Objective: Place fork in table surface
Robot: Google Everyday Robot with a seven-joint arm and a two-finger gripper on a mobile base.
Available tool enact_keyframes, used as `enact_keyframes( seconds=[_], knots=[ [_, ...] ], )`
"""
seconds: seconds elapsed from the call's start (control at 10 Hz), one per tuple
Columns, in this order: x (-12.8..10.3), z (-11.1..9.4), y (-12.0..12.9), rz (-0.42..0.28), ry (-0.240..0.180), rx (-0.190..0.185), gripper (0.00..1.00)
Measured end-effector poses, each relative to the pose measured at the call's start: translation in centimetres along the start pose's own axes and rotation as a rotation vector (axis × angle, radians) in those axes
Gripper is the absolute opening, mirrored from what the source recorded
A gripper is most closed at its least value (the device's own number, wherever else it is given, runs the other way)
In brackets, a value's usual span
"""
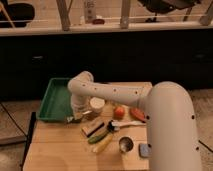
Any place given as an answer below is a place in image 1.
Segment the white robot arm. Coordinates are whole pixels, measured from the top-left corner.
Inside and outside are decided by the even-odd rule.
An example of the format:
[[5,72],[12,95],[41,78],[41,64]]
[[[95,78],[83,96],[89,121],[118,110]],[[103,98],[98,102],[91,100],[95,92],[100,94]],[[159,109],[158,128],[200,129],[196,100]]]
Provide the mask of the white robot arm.
[[88,97],[98,97],[145,113],[151,171],[202,171],[193,103],[179,84],[164,81],[151,88],[101,84],[83,71],[68,82],[71,107],[86,107]]

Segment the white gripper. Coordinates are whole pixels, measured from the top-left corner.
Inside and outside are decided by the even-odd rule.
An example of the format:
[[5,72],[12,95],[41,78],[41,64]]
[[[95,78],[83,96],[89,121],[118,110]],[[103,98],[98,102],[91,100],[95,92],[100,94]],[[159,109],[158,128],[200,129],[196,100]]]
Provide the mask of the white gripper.
[[88,110],[88,98],[76,94],[71,95],[71,107],[74,113],[83,113]]

